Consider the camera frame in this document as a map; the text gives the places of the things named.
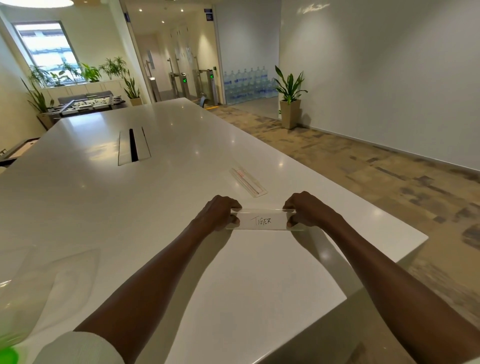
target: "ceiling light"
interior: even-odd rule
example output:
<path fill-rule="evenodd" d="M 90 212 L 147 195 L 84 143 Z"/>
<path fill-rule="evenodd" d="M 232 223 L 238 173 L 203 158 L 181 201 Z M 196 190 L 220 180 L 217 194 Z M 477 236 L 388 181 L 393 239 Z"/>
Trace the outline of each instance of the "ceiling light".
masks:
<path fill-rule="evenodd" d="M 64 8 L 72 6 L 72 0 L 0 0 L 1 4 L 20 8 Z"/>

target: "building outside window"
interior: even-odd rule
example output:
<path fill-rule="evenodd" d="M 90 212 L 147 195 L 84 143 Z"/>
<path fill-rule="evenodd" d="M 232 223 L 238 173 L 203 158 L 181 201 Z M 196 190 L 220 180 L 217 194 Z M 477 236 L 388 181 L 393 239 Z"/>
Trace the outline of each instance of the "building outside window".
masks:
<path fill-rule="evenodd" d="M 74 71 L 66 70 L 61 75 L 62 85 L 84 81 L 80 64 L 60 22 L 17 23 L 13 26 L 30 55 L 29 63 L 56 75 L 65 70 L 65 64 L 71 66 Z"/>

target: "beige planter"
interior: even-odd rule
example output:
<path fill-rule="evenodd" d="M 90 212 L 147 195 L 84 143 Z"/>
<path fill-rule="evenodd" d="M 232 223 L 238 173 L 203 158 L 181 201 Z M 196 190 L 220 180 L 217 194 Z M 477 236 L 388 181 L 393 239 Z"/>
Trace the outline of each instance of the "beige planter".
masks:
<path fill-rule="evenodd" d="M 282 126 L 286 129 L 293 129 L 300 121 L 300 102 L 296 100 L 290 105 L 286 101 L 280 101 L 282 111 Z"/>
<path fill-rule="evenodd" d="M 45 129 L 50 129 L 53 126 L 52 119 L 48 115 L 37 114 L 38 120 L 42 123 Z"/>
<path fill-rule="evenodd" d="M 132 106 L 139 106 L 142 104 L 142 99 L 141 98 L 131 98 L 130 103 Z"/>

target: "person's right arm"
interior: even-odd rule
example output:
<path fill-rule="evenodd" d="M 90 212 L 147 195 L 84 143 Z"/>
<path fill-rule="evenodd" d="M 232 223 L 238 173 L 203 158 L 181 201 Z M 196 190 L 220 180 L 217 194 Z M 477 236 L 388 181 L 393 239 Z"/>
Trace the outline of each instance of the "person's right arm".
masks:
<path fill-rule="evenodd" d="M 323 229 L 338 245 L 375 307 L 418 363 L 462 364 L 480 357 L 480 331 L 308 192 L 284 205 L 298 222 Z"/>

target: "white table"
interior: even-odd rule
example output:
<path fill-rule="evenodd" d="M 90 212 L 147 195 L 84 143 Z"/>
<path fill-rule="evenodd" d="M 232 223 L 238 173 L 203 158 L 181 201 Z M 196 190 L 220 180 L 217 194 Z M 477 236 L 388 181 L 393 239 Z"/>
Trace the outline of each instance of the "white table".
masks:
<path fill-rule="evenodd" d="M 137 126 L 152 156 L 118 166 L 119 133 Z M 254 199 L 240 187 L 228 172 L 235 161 L 268 194 Z M 63 119 L 0 177 L 0 248 L 6 242 L 54 251 L 87 245 L 99 253 L 98 268 L 85 304 L 19 350 L 32 362 L 170 243 L 214 195 L 229 195 L 245 208 L 281 208 L 303 190 L 396 262 L 427 239 L 186 99 Z M 291 233 L 233 231 L 220 249 L 227 238 L 225 232 L 209 237 L 194 257 L 139 363 L 251 364 L 347 299 Z"/>

